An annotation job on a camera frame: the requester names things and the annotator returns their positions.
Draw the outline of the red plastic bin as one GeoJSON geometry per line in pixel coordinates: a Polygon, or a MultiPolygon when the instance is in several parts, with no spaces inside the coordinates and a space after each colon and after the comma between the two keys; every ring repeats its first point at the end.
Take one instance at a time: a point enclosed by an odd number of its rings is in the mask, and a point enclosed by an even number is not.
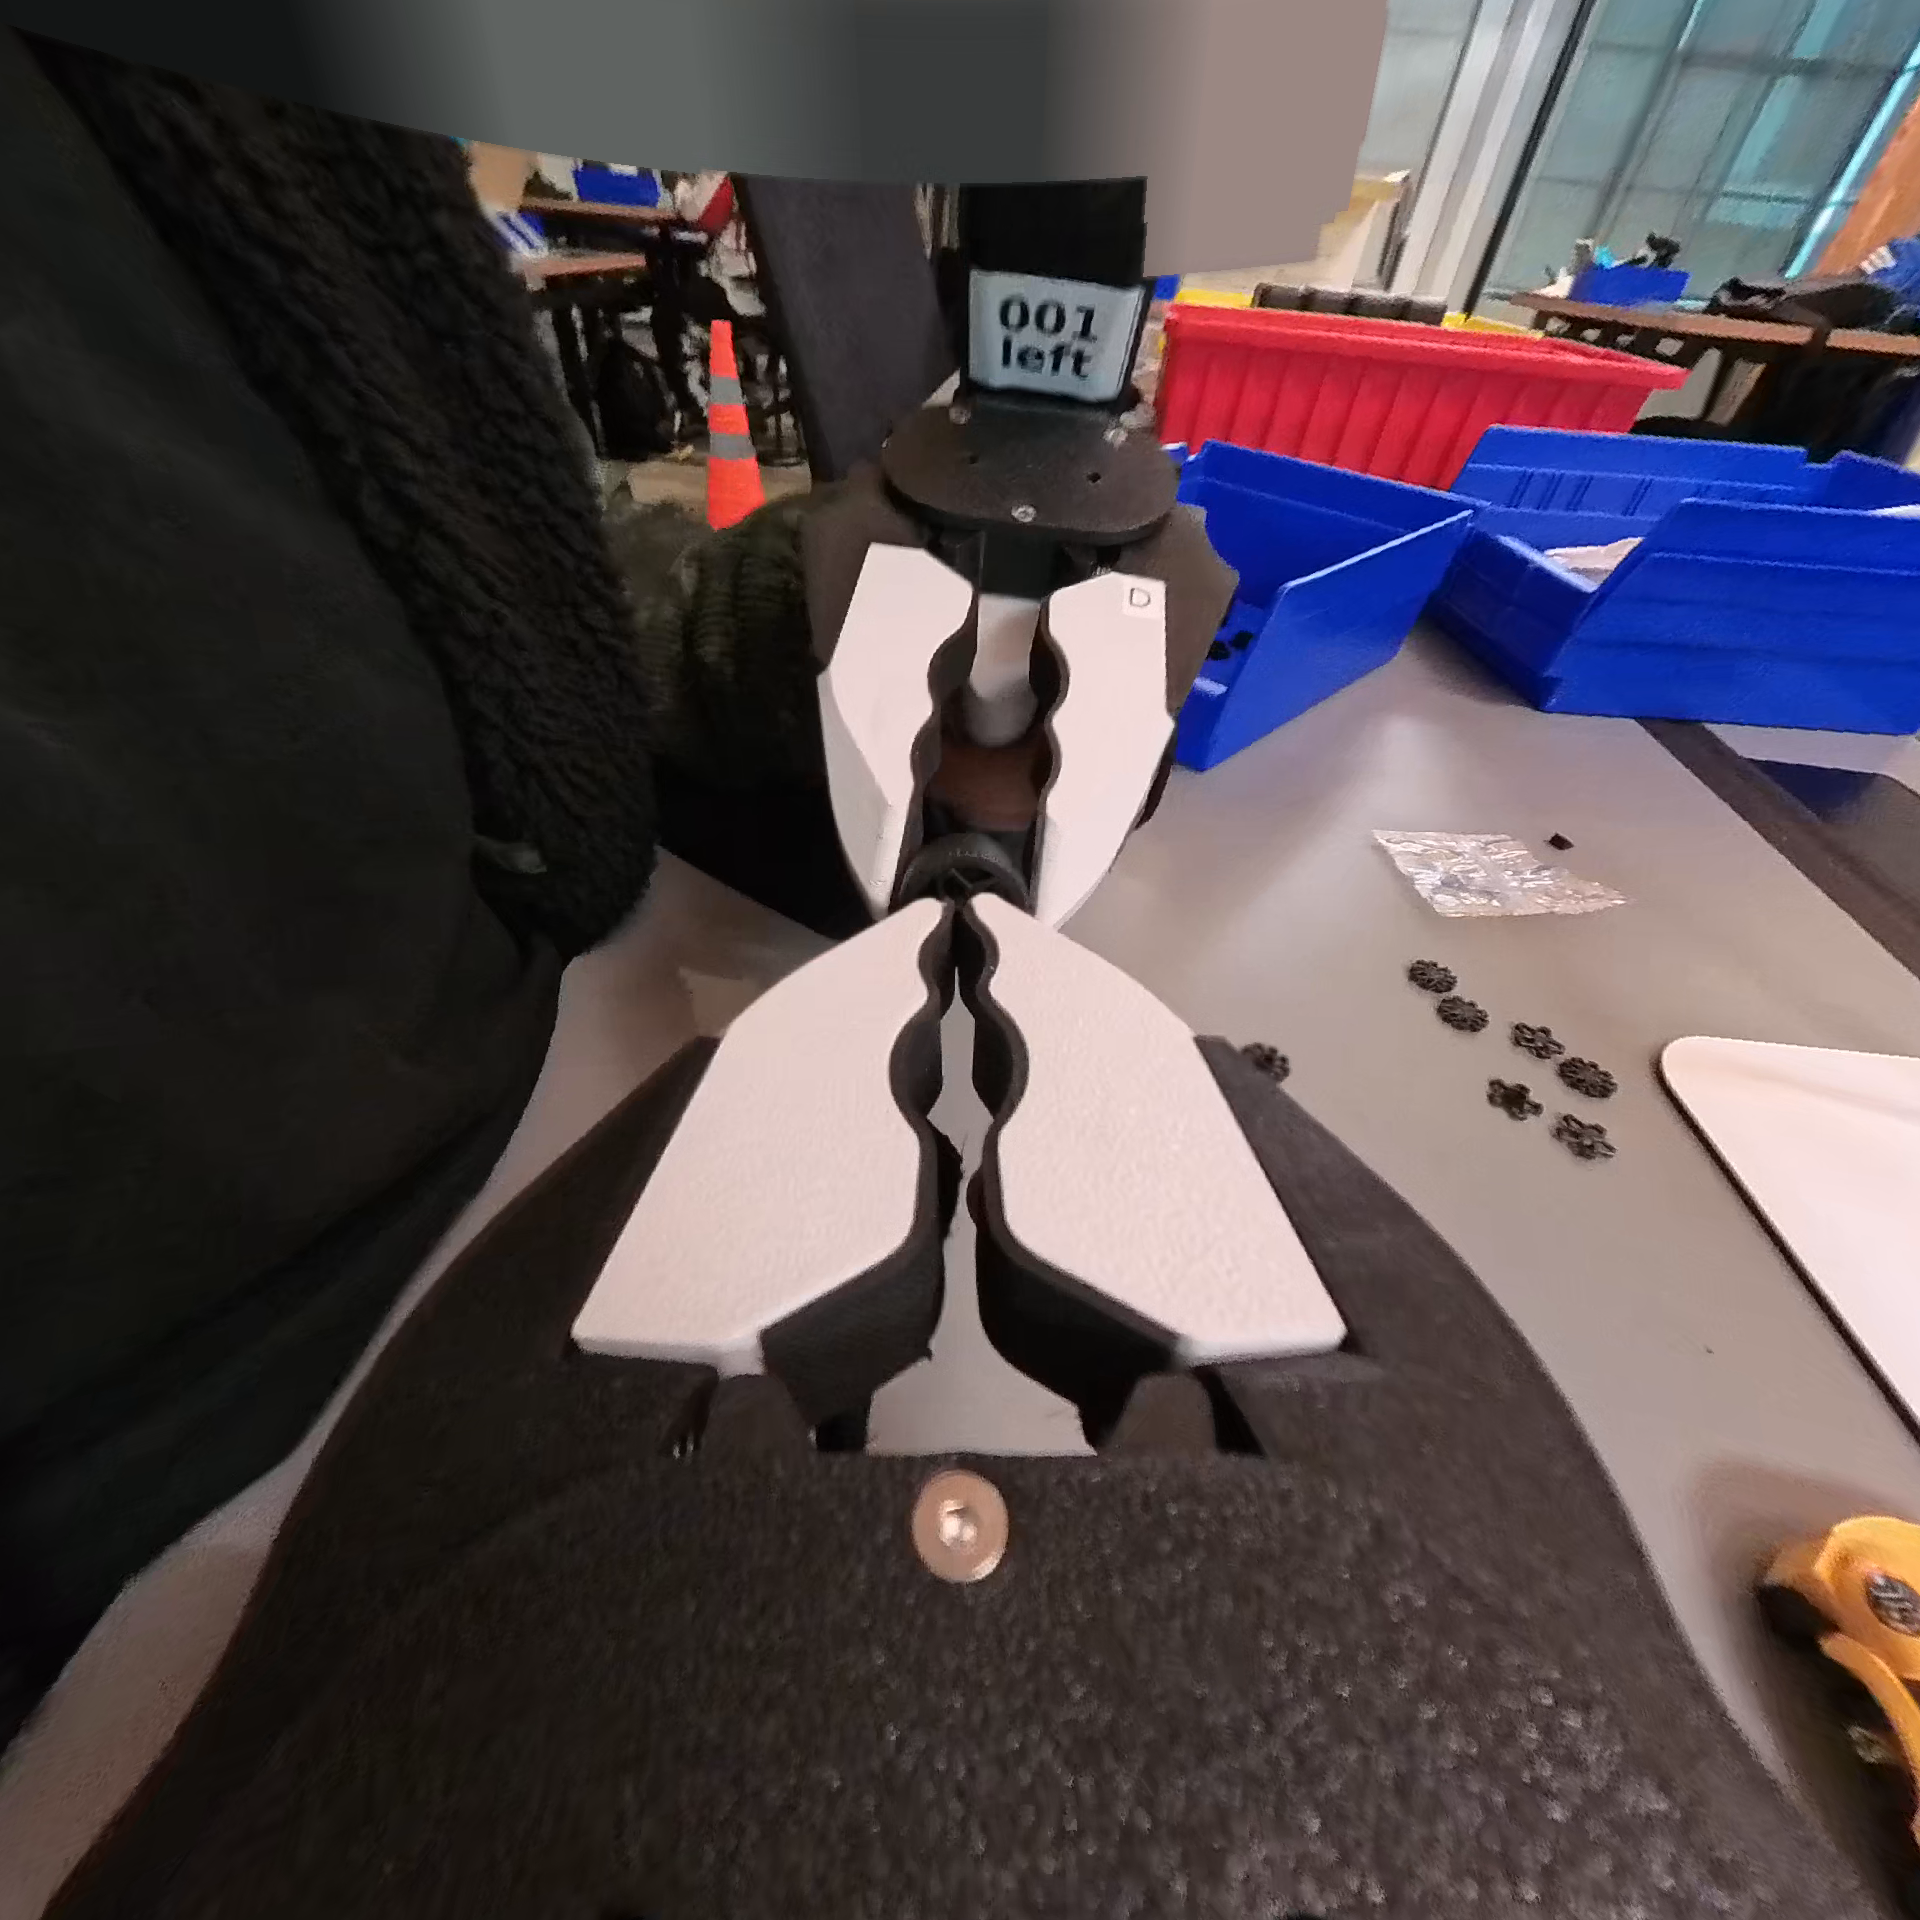
{"type": "Polygon", "coordinates": [[[1449,488],[1497,425],[1622,435],[1684,367],[1533,331],[1176,303],[1164,443],[1227,443],[1449,488]]]}

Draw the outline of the yellow lego car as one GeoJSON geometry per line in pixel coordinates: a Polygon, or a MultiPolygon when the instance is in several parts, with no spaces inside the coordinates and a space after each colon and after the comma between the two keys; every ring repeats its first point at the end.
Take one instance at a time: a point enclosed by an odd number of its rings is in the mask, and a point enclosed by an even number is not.
{"type": "Polygon", "coordinates": [[[1918,1525],[1841,1520],[1784,1544],[1758,1579],[1771,1630],[1813,1647],[1833,1676],[1843,1733],[1876,1780],[1902,1860],[1918,1846],[1918,1525]]]}

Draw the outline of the orange traffic cone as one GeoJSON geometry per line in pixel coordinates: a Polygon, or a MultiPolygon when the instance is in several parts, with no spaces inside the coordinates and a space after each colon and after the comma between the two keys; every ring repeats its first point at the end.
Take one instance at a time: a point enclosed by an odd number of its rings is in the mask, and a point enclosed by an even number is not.
{"type": "Polygon", "coordinates": [[[723,533],[765,502],[729,320],[709,321],[707,435],[707,521],[723,533]]]}

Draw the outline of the white metal book stand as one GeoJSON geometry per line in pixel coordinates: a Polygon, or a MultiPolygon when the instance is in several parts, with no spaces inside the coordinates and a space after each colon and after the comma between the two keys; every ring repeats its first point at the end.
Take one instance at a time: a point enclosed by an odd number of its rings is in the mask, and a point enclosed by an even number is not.
{"type": "Polygon", "coordinates": [[[1680,1037],[1664,1088],[1918,1425],[1918,1060],[1680,1037]]]}

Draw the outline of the wooden background table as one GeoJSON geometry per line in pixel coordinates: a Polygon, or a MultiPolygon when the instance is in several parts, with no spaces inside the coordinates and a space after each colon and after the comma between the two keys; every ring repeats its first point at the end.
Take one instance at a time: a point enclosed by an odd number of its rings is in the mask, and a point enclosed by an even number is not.
{"type": "Polygon", "coordinates": [[[1544,335],[1628,351],[1673,367],[1693,367],[1716,351],[1729,363],[1773,365],[1826,359],[1850,367],[1918,367],[1918,337],[1862,326],[1809,326],[1734,320],[1684,307],[1584,303],[1552,295],[1510,295],[1544,335]]]}

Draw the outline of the black rim inserts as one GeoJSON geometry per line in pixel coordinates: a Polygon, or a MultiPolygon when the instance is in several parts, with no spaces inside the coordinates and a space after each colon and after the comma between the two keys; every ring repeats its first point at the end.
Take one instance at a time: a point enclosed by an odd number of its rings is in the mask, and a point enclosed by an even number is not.
{"type": "MultiPolygon", "coordinates": [[[[1438,958],[1418,955],[1405,963],[1404,979],[1418,992],[1448,1033],[1476,1039],[1497,1029],[1494,1013],[1462,990],[1461,974],[1438,958]]],[[[1569,1041],[1544,1021],[1505,1024],[1505,1041],[1531,1076],[1494,1072],[1484,1080],[1480,1102],[1514,1125],[1544,1121],[1547,1137],[1581,1164],[1617,1159],[1618,1144],[1605,1120],[1587,1117],[1584,1107],[1598,1107],[1618,1095],[1618,1076],[1605,1062],[1574,1054],[1569,1041]]]]}

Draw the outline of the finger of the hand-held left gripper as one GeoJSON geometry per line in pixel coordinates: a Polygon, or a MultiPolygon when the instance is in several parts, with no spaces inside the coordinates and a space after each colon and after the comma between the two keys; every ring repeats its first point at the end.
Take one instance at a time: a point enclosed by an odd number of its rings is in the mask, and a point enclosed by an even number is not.
{"type": "Polygon", "coordinates": [[[921,847],[945,708],[974,659],[974,584],[920,547],[870,543],[819,705],[836,840],[874,918],[921,847]]]}
{"type": "Polygon", "coordinates": [[[1046,925],[1104,883],[1161,774],[1173,741],[1166,613],[1155,577],[1088,577],[1045,604],[1040,647],[1059,691],[1045,711],[1029,895],[1046,925]]]}

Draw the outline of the black lego wheel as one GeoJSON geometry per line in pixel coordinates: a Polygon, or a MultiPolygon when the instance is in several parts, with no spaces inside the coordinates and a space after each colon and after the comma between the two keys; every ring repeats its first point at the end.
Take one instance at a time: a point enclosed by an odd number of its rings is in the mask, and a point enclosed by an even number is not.
{"type": "Polygon", "coordinates": [[[1014,847],[993,831],[948,831],[921,843],[904,863],[892,908],[932,901],[962,905],[977,895],[1000,897],[1030,911],[1030,883],[1014,847]]]}

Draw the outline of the clear plastic parts bag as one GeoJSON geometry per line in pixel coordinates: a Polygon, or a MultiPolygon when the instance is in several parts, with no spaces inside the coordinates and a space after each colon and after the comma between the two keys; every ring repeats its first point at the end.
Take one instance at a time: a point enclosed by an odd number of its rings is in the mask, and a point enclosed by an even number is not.
{"type": "Polygon", "coordinates": [[[1373,840],[1429,910],[1449,920],[1587,918],[1628,905],[1502,831],[1376,829],[1373,840]]]}

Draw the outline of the black bag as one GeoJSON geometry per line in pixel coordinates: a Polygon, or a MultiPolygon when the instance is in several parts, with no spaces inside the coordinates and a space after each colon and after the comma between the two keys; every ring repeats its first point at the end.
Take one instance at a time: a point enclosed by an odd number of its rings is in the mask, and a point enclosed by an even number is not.
{"type": "Polygon", "coordinates": [[[1706,313],[1723,320],[1786,325],[1810,331],[1910,328],[1906,299],[1893,285],[1862,271],[1793,279],[1729,279],[1707,299],[1706,313]]]}

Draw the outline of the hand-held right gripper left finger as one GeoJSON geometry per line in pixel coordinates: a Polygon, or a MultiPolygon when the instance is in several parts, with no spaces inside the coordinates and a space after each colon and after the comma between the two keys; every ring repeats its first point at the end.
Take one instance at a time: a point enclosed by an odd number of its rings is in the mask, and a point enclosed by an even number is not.
{"type": "Polygon", "coordinates": [[[874,1451],[946,1305],[953,960],[956,908],[920,901],[731,1021],[584,1296],[581,1352],[772,1383],[826,1451],[874,1451]]]}

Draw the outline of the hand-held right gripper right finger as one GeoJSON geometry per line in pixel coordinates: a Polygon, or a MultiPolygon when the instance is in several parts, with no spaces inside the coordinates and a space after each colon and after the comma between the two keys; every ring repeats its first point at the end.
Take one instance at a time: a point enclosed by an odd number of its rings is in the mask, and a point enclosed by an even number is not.
{"type": "Polygon", "coordinates": [[[994,895],[961,911],[981,1326],[1092,1448],[1141,1381],[1318,1360],[1349,1326],[1214,1064],[1152,992],[994,895]]]}

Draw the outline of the blue plastic storage bin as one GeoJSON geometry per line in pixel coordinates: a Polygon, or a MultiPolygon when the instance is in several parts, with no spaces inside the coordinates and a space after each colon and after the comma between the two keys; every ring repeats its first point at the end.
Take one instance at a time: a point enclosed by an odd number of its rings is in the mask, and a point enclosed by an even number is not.
{"type": "Polygon", "coordinates": [[[1473,529],[1430,621],[1541,712],[1914,735],[1915,511],[1714,502],[1587,581],[1473,529]]]}
{"type": "Polygon", "coordinates": [[[1225,441],[1176,453],[1180,500],[1236,573],[1176,727],[1176,761],[1208,773],[1392,662],[1476,505],[1225,441]]]}
{"type": "Polygon", "coordinates": [[[1902,511],[1918,475],[1857,453],[1817,462],[1800,445],[1493,425],[1451,488],[1507,517],[1656,521],[1686,497],[1902,511]]]}

